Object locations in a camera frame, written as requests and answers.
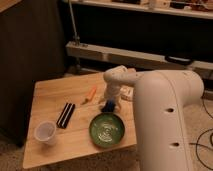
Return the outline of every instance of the cable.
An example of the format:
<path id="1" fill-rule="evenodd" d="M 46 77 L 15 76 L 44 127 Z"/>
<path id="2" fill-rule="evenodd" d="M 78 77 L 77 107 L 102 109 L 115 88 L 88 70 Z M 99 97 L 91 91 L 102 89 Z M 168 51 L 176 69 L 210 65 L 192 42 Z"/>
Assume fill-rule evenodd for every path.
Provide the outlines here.
<path id="1" fill-rule="evenodd" d="M 213 148 L 207 146 L 207 145 L 203 145 L 203 144 L 197 144 L 197 143 L 189 143 L 189 145 L 197 145 L 197 146 L 200 146 L 200 147 L 203 147 L 203 148 L 206 148 L 210 151 L 213 151 Z"/>
<path id="2" fill-rule="evenodd" d="M 212 74 L 213 74 L 213 70 L 210 71 L 207 78 L 210 79 Z M 210 114 L 210 112 L 208 111 L 208 109 L 206 107 L 205 100 L 204 100 L 204 92 L 203 92 L 203 95 L 202 95 L 202 103 L 203 103 L 203 107 L 204 107 L 205 112 L 213 119 L 213 115 Z"/>
<path id="3" fill-rule="evenodd" d="M 209 76 L 208 76 L 209 79 L 211 78 L 211 75 L 212 75 L 212 74 L 213 74 L 213 70 L 210 72 L 210 74 L 209 74 Z M 203 96 L 202 96 L 202 103 L 203 103 L 203 107 L 204 107 L 204 109 L 205 109 L 205 112 L 213 119 L 213 115 L 208 111 L 208 109 L 207 109 L 207 107 L 206 107 L 206 105 L 205 105 L 204 94 L 203 94 Z M 212 133 L 210 134 L 210 136 L 209 136 L 209 142 L 210 142 L 210 144 L 211 144 L 211 147 L 199 143 L 199 141 L 200 141 L 200 139 L 202 138 L 202 136 L 205 135 L 206 133 L 209 133 L 209 132 L 212 132 Z M 205 168 L 207 168 L 207 169 L 209 169 L 209 170 L 213 170 L 212 167 L 210 167 L 210 166 L 208 166 L 206 163 L 204 163 L 204 161 L 200 158 L 199 153 L 198 153 L 198 147 L 199 147 L 199 146 L 200 146 L 200 147 L 203 147 L 203 148 L 206 148 L 206 149 L 208 149 L 208 150 L 210 150 L 210 151 L 213 151 L 213 128 L 212 128 L 212 129 L 208 129 L 208 130 L 202 132 L 202 133 L 199 135 L 199 137 L 198 137 L 196 143 L 189 143 L 189 145 L 195 145 L 195 153 L 196 153 L 196 157 L 197 157 L 198 161 L 199 161 Z"/>
<path id="4" fill-rule="evenodd" d="M 211 117 L 213 119 L 213 115 L 211 115 L 211 113 L 206 108 L 205 101 L 204 101 L 203 97 L 202 97 L 202 103 L 203 103 L 203 108 L 204 108 L 205 112 L 207 113 L 207 115 L 209 115 L 209 117 Z"/>
<path id="5" fill-rule="evenodd" d="M 199 154 L 198 154 L 198 146 L 199 146 L 198 144 L 199 144 L 199 141 L 200 141 L 200 139 L 202 138 L 202 136 L 203 136 L 204 134 L 208 133 L 208 132 L 211 132 L 211 131 L 213 131 L 213 129 L 208 129 L 208 130 L 204 131 L 202 134 L 200 134 L 200 136 L 199 136 L 198 139 L 197 139 L 196 145 L 195 145 L 195 152 L 196 152 L 197 159 L 199 160 L 199 162 L 200 162 L 204 167 L 206 167 L 206 168 L 209 169 L 209 170 L 213 170 L 213 168 L 211 168 L 210 166 L 208 166 L 207 164 L 205 164 L 205 163 L 201 160 L 201 158 L 200 158 L 200 156 L 199 156 Z"/>

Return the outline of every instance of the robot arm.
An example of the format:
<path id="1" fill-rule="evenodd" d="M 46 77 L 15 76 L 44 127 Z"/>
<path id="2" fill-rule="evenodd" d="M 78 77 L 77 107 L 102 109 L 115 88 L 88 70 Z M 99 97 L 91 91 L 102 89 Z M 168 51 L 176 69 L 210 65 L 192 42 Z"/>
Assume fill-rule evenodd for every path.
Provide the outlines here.
<path id="1" fill-rule="evenodd" d="M 106 71 L 104 80 L 110 88 L 134 87 L 133 113 L 141 170 L 192 171 L 183 107 L 202 96 L 201 78 L 192 71 L 128 73 L 119 66 Z"/>

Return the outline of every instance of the clear cup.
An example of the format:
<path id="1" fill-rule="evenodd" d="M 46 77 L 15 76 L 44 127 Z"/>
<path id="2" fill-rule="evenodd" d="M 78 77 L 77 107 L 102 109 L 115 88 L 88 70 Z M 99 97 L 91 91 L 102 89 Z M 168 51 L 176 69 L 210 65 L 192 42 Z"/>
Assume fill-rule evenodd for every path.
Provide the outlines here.
<path id="1" fill-rule="evenodd" d="M 56 124 L 52 121 L 41 122 L 34 130 L 34 137 L 39 142 L 47 145 L 56 143 Z"/>

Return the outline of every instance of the small orange object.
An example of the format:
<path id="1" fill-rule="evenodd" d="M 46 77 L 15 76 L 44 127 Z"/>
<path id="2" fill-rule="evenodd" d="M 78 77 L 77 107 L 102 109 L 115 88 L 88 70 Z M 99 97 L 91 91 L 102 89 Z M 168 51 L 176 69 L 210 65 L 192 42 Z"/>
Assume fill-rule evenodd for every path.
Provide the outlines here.
<path id="1" fill-rule="evenodd" d="M 85 103 L 91 101 L 96 93 L 96 90 L 97 90 L 97 86 L 93 86 L 91 88 L 91 90 L 88 92 L 88 94 L 86 95 L 85 100 L 82 104 L 85 104 Z"/>

